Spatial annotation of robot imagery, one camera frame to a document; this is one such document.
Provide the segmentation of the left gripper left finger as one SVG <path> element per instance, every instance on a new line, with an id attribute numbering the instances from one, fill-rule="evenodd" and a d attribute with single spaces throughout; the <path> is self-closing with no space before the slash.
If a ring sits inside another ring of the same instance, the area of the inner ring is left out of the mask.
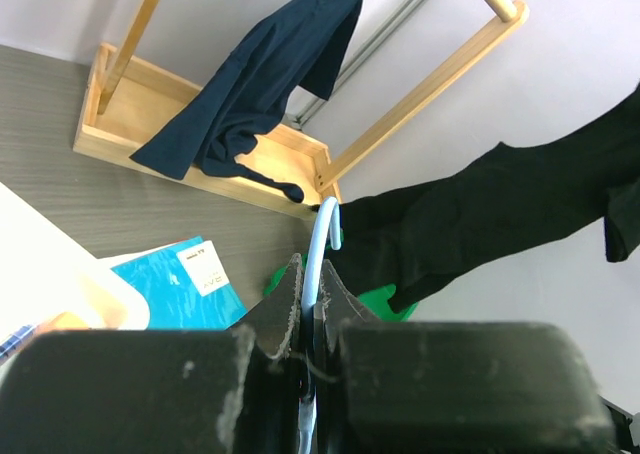
<path id="1" fill-rule="evenodd" d="M 249 327 L 256 345 L 271 359 L 285 359 L 299 347 L 301 294 L 304 276 L 302 255 L 294 254 L 274 289 L 231 330 Z"/>

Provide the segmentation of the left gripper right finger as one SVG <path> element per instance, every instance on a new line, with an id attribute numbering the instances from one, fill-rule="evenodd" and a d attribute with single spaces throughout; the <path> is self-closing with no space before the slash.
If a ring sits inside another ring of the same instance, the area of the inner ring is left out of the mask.
<path id="1" fill-rule="evenodd" d="M 321 265 L 317 301 L 317 335 L 327 352 L 336 350 L 339 331 L 344 323 L 362 325 L 382 322 L 346 289 L 329 260 L 324 260 Z"/>

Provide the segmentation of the black flower print t shirt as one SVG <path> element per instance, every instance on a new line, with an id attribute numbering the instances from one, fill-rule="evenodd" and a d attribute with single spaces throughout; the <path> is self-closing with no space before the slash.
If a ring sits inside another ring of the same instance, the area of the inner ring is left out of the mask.
<path id="1" fill-rule="evenodd" d="M 393 312 L 596 221 L 606 259 L 622 262 L 639 244 L 639 96 L 550 143 L 499 143 L 451 176 L 340 211 L 344 241 L 328 260 L 354 295 L 393 286 Z"/>

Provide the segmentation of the light blue hanger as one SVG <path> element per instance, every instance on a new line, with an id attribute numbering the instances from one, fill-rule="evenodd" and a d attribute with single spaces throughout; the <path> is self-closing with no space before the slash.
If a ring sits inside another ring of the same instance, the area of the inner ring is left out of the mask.
<path id="1" fill-rule="evenodd" d="M 301 293 L 301 327 L 305 374 L 302 377 L 302 393 L 298 410 L 299 453 L 312 452 L 312 438 L 316 423 L 316 382 L 314 374 L 313 311 L 320 289 L 320 274 L 326 243 L 333 250 L 342 245 L 339 202 L 327 197 L 319 206 L 313 226 Z"/>

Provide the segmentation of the navy blue t shirt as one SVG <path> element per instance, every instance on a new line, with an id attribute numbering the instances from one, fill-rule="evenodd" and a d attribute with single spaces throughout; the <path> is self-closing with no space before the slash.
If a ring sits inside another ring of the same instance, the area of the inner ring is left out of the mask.
<path id="1" fill-rule="evenodd" d="M 211 177 L 240 177 L 304 199 L 237 162 L 282 121 L 295 88 L 330 98 L 364 0 L 291 0 L 259 21 L 201 91 L 131 160 L 174 180 L 195 166 Z"/>

